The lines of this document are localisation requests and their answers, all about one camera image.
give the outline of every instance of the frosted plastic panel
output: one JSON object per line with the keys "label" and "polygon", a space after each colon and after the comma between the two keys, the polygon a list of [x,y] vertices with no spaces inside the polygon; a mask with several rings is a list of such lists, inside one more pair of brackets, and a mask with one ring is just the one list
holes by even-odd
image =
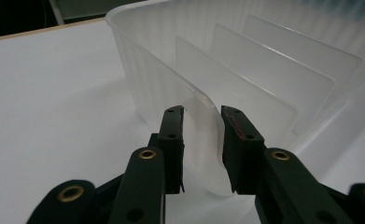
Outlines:
{"label": "frosted plastic panel", "polygon": [[266,146],[282,146],[297,111],[278,97],[237,76],[181,38],[176,39],[176,70],[213,99],[217,107],[241,109],[266,139]]}
{"label": "frosted plastic panel", "polygon": [[327,99],[333,80],[278,52],[217,26],[210,55],[232,71],[297,106],[293,132],[304,132]]}
{"label": "frosted plastic panel", "polygon": [[[278,133],[282,135],[281,137],[278,136],[279,139],[266,139],[267,145],[270,145],[269,141],[274,141],[277,144],[278,141],[284,141],[284,145],[277,146],[290,146],[288,149],[295,150],[295,147],[303,144],[307,138],[312,136],[313,131],[319,128],[319,124],[331,119],[337,109],[342,107],[344,100],[365,81],[365,1],[153,0],[115,8],[106,15],[106,21],[112,27],[118,43],[120,58],[132,89],[137,111],[154,130],[159,127],[164,108],[177,104],[187,105],[189,102],[186,101],[187,99],[193,99],[192,102],[195,102],[193,105],[197,104],[195,107],[200,107],[197,110],[203,111],[203,113],[197,112],[200,114],[200,118],[203,118],[204,114],[213,113],[211,115],[214,118],[213,124],[216,123],[217,126],[208,125],[207,132],[216,133],[213,129],[222,129],[220,117],[214,115],[217,112],[213,104],[199,91],[203,88],[203,91],[211,96],[217,105],[237,106],[243,109],[250,119],[255,114],[260,115],[261,118],[255,118],[254,123],[260,127],[260,131],[263,133],[268,132],[263,131],[263,128],[270,130],[278,128],[280,125],[285,127],[285,130]],[[257,41],[252,43],[260,45],[258,52],[263,53],[264,51],[266,54],[266,57],[261,57],[258,64],[266,64],[262,68],[264,71],[270,70],[267,66],[272,68],[279,66],[279,70],[273,71],[275,72],[273,76],[267,76],[263,83],[259,83],[253,78],[243,79],[240,77],[239,81],[236,81],[234,77],[229,77],[229,73],[238,77],[235,66],[225,67],[224,64],[219,64],[221,61],[219,58],[216,60],[207,58],[208,54],[211,54],[210,57],[214,56],[211,48],[213,42],[217,42],[218,34],[215,32],[217,25],[222,25],[225,29],[235,32],[235,35]],[[286,30],[280,33],[278,28]],[[175,72],[176,61],[178,61],[178,67],[181,66],[180,61],[185,61],[175,58],[176,56],[182,57],[181,52],[178,52],[181,48],[176,45],[178,36],[197,47],[196,51],[205,56],[203,62],[207,62],[206,64],[202,64],[200,60],[194,62],[192,58],[189,58],[188,53],[183,53],[184,57],[187,57],[186,60],[190,61],[182,63],[191,63],[194,66],[188,67],[186,65],[185,74],[180,75],[187,75],[191,84],[181,76],[177,76]],[[262,43],[261,40],[269,41],[269,43]],[[236,46],[233,41],[228,41],[228,43]],[[238,50],[246,48],[246,46],[237,47]],[[225,45],[225,50],[226,53],[228,51],[231,53],[227,45]],[[333,66],[333,60],[340,61],[340,63],[335,63]],[[283,61],[288,61],[288,66],[281,65]],[[301,76],[294,77],[296,73],[291,75],[289,70],[301,72]],[[219,71],[227,76],[220,77]],[[179,90],[181,87],[164,86],[166,83],[164,80],[167,78],[180,78],[182,81],[171,81],[171,83],[175,83],[176,86],[187,86],[189,91],[186,95],[181,93],[182,95],[174,96],[173,94],[177,94],[178,91],[173,91],[173,89]],[[249,87],[246,91],[261,95],[267,94],[267,98],[263,97],[262,99],[268,102],[263,101],[259,104],[255,98],[240,94],[243,92],[240,90],[243,85]],[[151,88],[166,91],[161,91],[161,94],[158,94],[153,93],[154,90]],[[226,99],[222,97],[221,93],[227,91],[232,97],[227,95],[228,98]],[[231,99],[240,99],[240,101],[233,102]],[[255,104],[262,106],[262,108],[252,106]],[[274,123],[267,121],[269,118],[275,118],[273,117],[273,109],[269,109],[275,105],[279,109],[278,114],[287,115],[286,120],[275,119],[273,120]],[[205,108],[209,109],[211,113],[208,111],[206,111],[208,113],[204,113]],[[190,111],[194,111],[194,109],[188,108],[187,118],[192,116]],[[184,133],[194,132],[190,132],[190,128],[187,128]],[[222,132],[222,130],[218,130],[217,148],[212,147],[206,152],[216,153],[217,149],[221,150]],[[207,137],[212,138],[214,136],[203,135],[203,138]],[[186,147],[188,156],[185,157],[184,162],[187,168],[189,167],[194,174],[198,174],[198,182],[204,184],[205,189],[212,188],[211,190],[215,192],[214,187],[218,176],[211,171],[209,171],[209,175],[206,174],[205,172],[208,170],[195,170],[198,167],[195,164],[204,161],[203,158],[209,155],[205,154],[206,152],[202,154],[202,150],[207,149],[204,146],[194,144],[190,145],[190,148]],[[215,157],[210,155],[208,158],[214,160]],[[220,179],[223,179],[223,174],[220,173]]]}
{"label": "frosted plastic panel", "polygon": [[125,61],[132,96],[139,114],[153,132],[158,132],[164,110],[174,105],[185,107],[184,165],[199,183],[218,195],[232,195],[227,172],[219,162],[223,149],[224,124],[212,101],[196,87],[124,35],[119,47]]}
{"label": "frosted plastic panel", "polygon": [[342,93],[361,64],[359,57],[258,17],[246,18],[242,34],[331,77],[335,85],[328,103]]}

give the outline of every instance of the translucent plastic container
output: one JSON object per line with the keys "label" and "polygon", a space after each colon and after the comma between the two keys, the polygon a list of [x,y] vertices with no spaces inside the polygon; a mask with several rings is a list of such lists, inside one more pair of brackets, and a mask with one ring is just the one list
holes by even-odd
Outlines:
{"label": "translucent plastic container", "polygon": [[112,27],[138,113],[186,107],[186,168],[230,194],[221,105],[293,150],[365,81],[365,2],[170,0],[118,7]]}

